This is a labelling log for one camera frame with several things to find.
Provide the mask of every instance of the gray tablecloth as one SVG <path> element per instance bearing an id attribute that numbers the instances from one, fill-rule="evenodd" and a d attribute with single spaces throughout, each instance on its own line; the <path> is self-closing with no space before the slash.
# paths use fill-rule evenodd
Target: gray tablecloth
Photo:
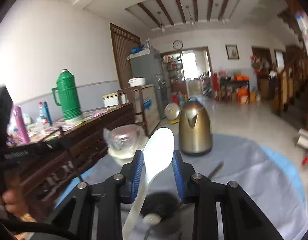
<path id="1" fill-rule="evenodd" d="M 175 137 L 175 149 L 179 149 Z M 213 149 L 208 155 L 188 157 L 183 160 L 191 163 L 196 172 L 208 175 L 220 161 L 224 167 L 212 181 L 227 184 L 235 180 L 254 200 L 259 208 L 280 232 L 285 240 L 301 239 L 308 229 L 308 214 L 297 191 L 283 171 L 277 167 L 254 141 L 244 138 L 216 134 L 213 135 Z M 103 182 L 109 176 L 120 172 L 112 157 L 106 155 L 94 166 L 86 182 Z M 177 195 L 172 165 L 153 181 L 150 192 L 171 192 Z M 128 214 L 129 205 L 122 206 L 122 223 Z M 164 238 L 150 233 L 148 239 L 191 239 L 193 227 L 193 207 L 181 212 L 182 229 Z M 129 239 L 144 239 L 148 226 L 141 217 Z"/>

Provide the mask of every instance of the gold electric kettle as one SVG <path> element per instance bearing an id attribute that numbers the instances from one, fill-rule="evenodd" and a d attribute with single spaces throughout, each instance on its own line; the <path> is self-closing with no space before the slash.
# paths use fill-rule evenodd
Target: gold electric kettle
<path id="1" fill-rule="evenodd" d="M 179 124 L 180 149 L 189 155 L 204 155 L 212 150 L 210 118 L 196 98 L 183 106 Z"/>

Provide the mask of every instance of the green thermos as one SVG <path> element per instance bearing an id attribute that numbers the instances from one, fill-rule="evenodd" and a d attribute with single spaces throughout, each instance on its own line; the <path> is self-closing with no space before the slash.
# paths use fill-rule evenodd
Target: green thermos
<path id="1" fill-rule="evenodd" d="M 82 120 L 81 105 L 77 95 L 75 77 L 67 69 L 63 69 L 57 79 L 57 87 L 52 88 L 56 105 L 61 106 L 66 123 Z M 60 103 L 57 102 L 55 91 L 58 91 Z"/>

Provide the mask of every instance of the blue bottle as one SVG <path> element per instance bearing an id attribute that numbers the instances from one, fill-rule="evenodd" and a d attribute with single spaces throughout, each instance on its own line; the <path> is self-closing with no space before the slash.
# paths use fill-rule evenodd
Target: blue bottle
<path id="1" fill-rule="evenodd" d="M 47 122 L 49 123 L 49 125 L 52 125 L 52 119 L 50 117 L 50 113 L 49 113 L 49 109 L 48 109 L 48 105 L 46 101 L 42 102 L 42 106 L 43 106 L 43 114 L 45 115 L 45 117 L 47 118 Z"/>

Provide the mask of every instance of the spoon handle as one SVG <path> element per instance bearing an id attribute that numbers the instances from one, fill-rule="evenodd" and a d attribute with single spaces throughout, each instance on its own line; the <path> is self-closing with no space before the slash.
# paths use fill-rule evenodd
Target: spoon handle
<path id="1" fill-rule="evenodd" d="M 130 209 L 130 212 L 126 218 L 125 224 L 123 226 L 123 240 L 127 240 L 130 233 L 133 231 L 135 224 L 138 219 L 138 215 L 140 214 L 140 211 L 142 209 L 143 203 L 145 201 L 146 195 L 148 193 L 149 185 L 145 185 L 145 183 L 142 184 L 142 187 L 137 193 L 137 197 L 135 198 L 134 203 L 132 204 L 132 207 Z"/>

